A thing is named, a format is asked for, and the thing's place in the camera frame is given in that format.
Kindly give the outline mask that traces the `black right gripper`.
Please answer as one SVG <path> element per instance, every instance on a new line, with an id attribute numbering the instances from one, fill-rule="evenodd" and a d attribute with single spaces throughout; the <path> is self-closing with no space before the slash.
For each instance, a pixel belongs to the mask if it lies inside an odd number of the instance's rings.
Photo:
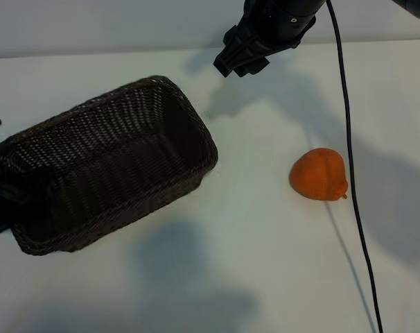
<path id="1" fill-rule="evenodd" d="M 298 44 L 315 23 L 316 1 L 246 1 L 243 18 L 223 38 L 214 67 L 226 78 L 255 75 L 269 65 L 268 51 Z"/>

